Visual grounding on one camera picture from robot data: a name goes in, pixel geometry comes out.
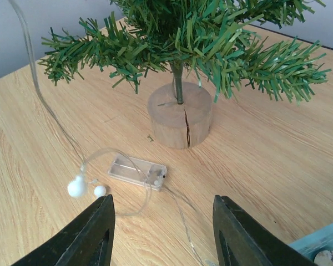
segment crack in wood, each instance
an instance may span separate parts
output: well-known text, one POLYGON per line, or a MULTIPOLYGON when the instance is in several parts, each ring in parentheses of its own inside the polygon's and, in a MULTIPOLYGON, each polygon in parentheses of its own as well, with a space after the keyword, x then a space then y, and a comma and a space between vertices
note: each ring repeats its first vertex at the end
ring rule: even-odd
POLYGON ((184 108, 184 112, 185 112, 185 122, 186 122, 186 141, 188 142, 188 148, 189 148, 190 147, 190 126, 189 126, 188 116, 186 114, 185 108, 184 108))

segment white wall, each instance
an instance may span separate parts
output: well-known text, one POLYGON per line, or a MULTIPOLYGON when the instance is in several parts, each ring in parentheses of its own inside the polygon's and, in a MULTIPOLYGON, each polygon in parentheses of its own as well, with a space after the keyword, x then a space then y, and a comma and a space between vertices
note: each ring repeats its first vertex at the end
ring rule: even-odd
POLYGON ((283 27, 281 30, 272 23, 265 23, 261 27, 292 37, 299 36, 310 42, 320 40, 322 45, 333 48, 333 0, 322 0, 322 2, 327 5, 325 8, 316 2, 309 4, 315 13, 306 12, 305 23, 296 21, 293 26, 283 27))
MULTIPOLYGON (((35 58, 44 56, 47 47, 41 37, 49 37, 49 27, 57 33, 67 29, 72 35, 84 35, 79 17, 97 19, 101 26, 111 11, 116 18, 122 14, 109 0, 16 0, 25 13, 31 33, 35 58)), ((21 25, 7 0, 0 0, 0 77, 28 64, 21 25)))
MULTIPOLYGON (((47 47, 41 45, 41 36, 48 37, 49 27, 60 32, 67 29, 72 35, 83 35, 84 30, 78 24, 79 17, 95 18, 101 26, 103 19, 115 11, 116 18, 122 17, 109 0, 16 0, 26 15, 36 58, 44 56, 47 47)), ((280 32, 306 39, 321 40, 323 45, 333 48, 333 0, 322 0, 326 8, 312 3, 315 14, 307 14, 305 23, 296 23, 284 27, 280 32)), ((279 30, 272 24, 262 27, 279 30)), ((0 0, 0 77, 28 64, 21 25, 7 0, 0 0)))

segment artificial christmas tree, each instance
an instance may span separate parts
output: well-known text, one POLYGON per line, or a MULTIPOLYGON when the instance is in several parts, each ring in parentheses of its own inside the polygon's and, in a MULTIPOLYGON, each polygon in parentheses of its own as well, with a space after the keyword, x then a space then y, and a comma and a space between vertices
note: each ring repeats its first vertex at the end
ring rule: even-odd
MULTIPOLYGON (((43 44, 53 48, 40 64, 55 83, 69 82, 85 65, 115 67, 110 77, 134 84, 148 71, 171 70, 171 84, 156 90, 148 102, 155 137, 170 147, 202 142, 211 123, 211 98, 201 86, 183 83, 183 70, 204 73, 220 94, 230 98, 241 81, 266 92, 270 99, 309 101, 310 84, 326 82, 326 72, 312 58, 319 42, 307 47, 296 39, 264 48, 255 32, 244 27, 254 21, 279 27, 304 22, 314 11, 303 0, 112 0, 126 15, 118 29, 114 14, 105 19, 108 35, 96 20, 80 19, 86 37, 53 32, 43 44)), ((314 0, 325 6, 320 0, 314 0)))

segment clear plastic battery case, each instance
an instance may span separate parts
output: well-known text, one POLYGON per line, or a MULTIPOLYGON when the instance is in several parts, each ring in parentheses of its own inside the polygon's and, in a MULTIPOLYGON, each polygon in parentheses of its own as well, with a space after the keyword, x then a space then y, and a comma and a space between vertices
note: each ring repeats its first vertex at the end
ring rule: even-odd
POLYGON ((117 154, 108 170, 108 175, 138 186, 144 187, 147 183, 147 185, 151 185, 152 189, 160 191, 167 175, 167 167, 132 157, 130 160, 117 154))

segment fairy light wire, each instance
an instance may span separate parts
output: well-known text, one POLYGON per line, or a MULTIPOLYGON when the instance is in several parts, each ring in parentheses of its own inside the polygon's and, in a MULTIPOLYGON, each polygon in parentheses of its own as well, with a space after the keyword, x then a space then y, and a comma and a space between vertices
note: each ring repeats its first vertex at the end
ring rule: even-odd
MULTIPOLYGON (((99 156, 102 156, 106 153, 109 152, 116 152, 121 154, 122 156, 124 156, 125 158, 127 158, 135 167, 136 171, 141 175, 141 173, 143 174, 143 180, 144 180, 144 187, 146 189, 146 194, 145 194, 145 201, 142 204, 141 208, 139 210, 137 210, 136 212, 132 212, 132 213, 117 213, 116 216, 134 216, 134 215, 138 215, 140 214, 148 205, 150 198, 152 196, 152 185, 150 183, 150 181, 148 180, 147 175, 129 158, 129 156, 127 156, 126 154, 124 154, 123 152, 114 149, 114 148, 103 148, 100 149, 98 151, 96 151, 95 153, 91 154, 89 157, 85 158, 83 150, 80 146, 80 144, 72 137, 70 136, 70 134, 66 131, 66 129, 64 128, 64 126, 60 123, 60 121, 58 120, 56 114, 54 113, 54 111, 52 110, 52 108, 48 105, 48 103, 46 102, 46 100, 44 99, 41 89, 39 87, 39 82, 38 82, 38 75, 37 75, 37 69, 36 69, 36 62, 34 60, 34 53, 33 53, 33 46, 32 46, 32 42, 31 42, 31 36, 28 30, 28 24, 27 21, 25 19, 25 16, 21 10, 21 8, 19 7, 19 5, 14 1, 14 0, 8 0, 8 2, 11 4, 12 8, 15 10, 16 15, 21 23, 21 27, 22 27, 22 31, 23 31, 23 36, 24 36, 24 42, 26 45, 26 51, 28 54, 28 59, 29 59, 29 66, 31 69, 31 75, 32 75, 32 79, 33 79, 33 84, 36 90, 36 94, 39 98, 39 100, 41 101, 42 105, 45 107, 45 109, 48 111, 48 113, 51 115, 51 117, 54 119, 54 121, 56 122, 56 124, 58 125, 58 127, 60 128, 60 130, 62 131, 63 135, 66 137, 66 139, 69 141, 71 147, 73 148, 74 152, 76 153, 76 155, 81 159, 82 161, 82 165, 80 167, 80 172, 83 173, 85 175, 86 171, 87 171, 87 165, 88 163, 90 163, 92 160, 96 159, 99 156)), ((180 195, 177 195, 175 192, 173 192, 171 189, 169 189, 167 186, 164 186, 164 188, 170 192, 171 197, 175 200, 176 205, 178 206, 179 209, 179 213, 181 216, 181 220, 184 224, 185 227, 185 231, 186 231, 186 235, 189 241, 189 244, 191 246, 191 249, 193 251, 194 257, 195 259, 199 262, 199 264, 201 266, 204 266, 204 263, 202 261, 202 259, 200 258, 200 256, 198 255, 193 242, 191 240, 191 236, 189 233, 189 228, 187 226, 185 217, 184 217, 184 213, 179 205, 179 202, 177 200, 177 197, 181 198, 186 204, 188 204, 194 211, 197 212, 197 209, 191 204, 191 202, 187 199, 187 197, 185 195, 182 195, 180 193, 180 195)))

